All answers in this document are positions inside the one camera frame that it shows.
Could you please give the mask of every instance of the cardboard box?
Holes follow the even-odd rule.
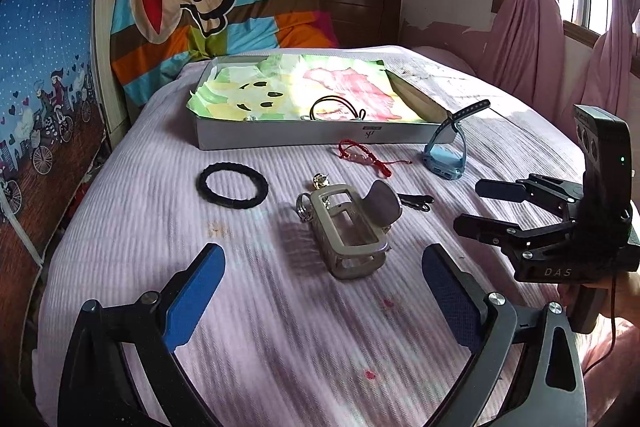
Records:
[[[264,56],[219,57],[210,61],[202,73],[198,87],[224,66],[253,66]],[[201,118],[196,114],[198,147],[204,151],[247,149],[287,145],[338,144],[351,139],[368,143],[424,143],[433,136],[447,118],[447,111],[426,94],[399,76],[386,72],[392,89],[412,111],[425,122],[367,122],[354,120],[252,120],[230,121]],[[449,127],[438,138],[438,143],[451,143],[454,131]]]

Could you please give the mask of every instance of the wooden headboard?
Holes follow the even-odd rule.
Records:
[[[341,48],[398,44],[401,0],[326,0]]]

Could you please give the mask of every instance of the pillow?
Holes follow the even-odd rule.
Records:
[[[412,48],[412,51],[419,53],[423,57],[435,60],[449,68],[462,71],[463,73],[470,74],[471,76],[476,76],[476,72],[471,68],[471,66],[462,60],[462,58],[446,50],[432,48],[431,46],[419,46],[417,48]]]

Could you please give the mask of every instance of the red string bracelet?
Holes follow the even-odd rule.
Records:
[[[366,156],[363,156],[362,154],[359,154],[359,153],[349,152],[348,150],[351,147],[359,148],[366,154]],[[338,143],[338,151],[340,152],[340,158],[343,158],[351,162],[360,163],[362,165],[373,165],[374,167],[377,167],[380,170],[380,172],[382,172],[382,175],[385,178],[390,178],[392,174],[391,169],[387,167],[387,165],[392,165],[394,163],[407,163],[407,164],[413,163],[408,160],[396,160],[394,162],[381,162],[378,158],[376,158],[376,155],[374,155],[369,149],[364,147],[364,145],[354,142],[353,140],[340,140],[340,143]]]

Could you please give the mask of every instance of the bed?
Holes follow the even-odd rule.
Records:
[[[159,290],[209,242],[224,248],[226,273],[191,340],[176,354],[228,426],[423,425],[469,356],[456,344],[422,277],[422,251],[431,243],[441,243],[484,289],[500,291],[514,303],[542,306],[558,298],[552,285],[515,282],[504,256],[458,237],[452,222],[468,212],[517,221],[523,228],[552,223],[552,216],[528,204],[483,200],[474,185],[482,177],[514,180],[530,172],[580,181],[584,158],[569,139],[510,95],[404,48],[304,52],[382,59],[453,111],[490,99],[491,110],[464,124],[469,146],[464,177],[448,182],[427,171],[415,161],[420,144],[372,147],[383,160],[414,160],[394,166],[392,187],[432,194],[436,201],[427,214],[404,210],[389,233],[392,251],[381,269],[361,280],[336,280],[294,202],[317,172],[363,192],[375,171],[340,160],[333,146],[200,151],[185,105],[207,63],[188,64],[146,104],[52,258],[33,356],[36,403],[51,426],[66,346],[82,303],[95,298],[103,306],[122,305]],[[262,172],[270,182],[267,200],[251,210],[204,201],[196,177],[218,161]],[[232,174],[216,179],[220,193],[229,197],[250,197],[249,185]],[[583,363],[606,344],[606,335],[601,321],[591,335],[577,336]],[[497,414],[517,355],[513,349],[482,421]],[[164,420],[135,352],[128,350],[127,358],[149,414]],[[598,393],[595,382],[607,370],[601,366],[587,381]],[[630,371],[628,364],[621,367]],[[615,396],[616,385],[620,382],[611,384],[609,395]]]

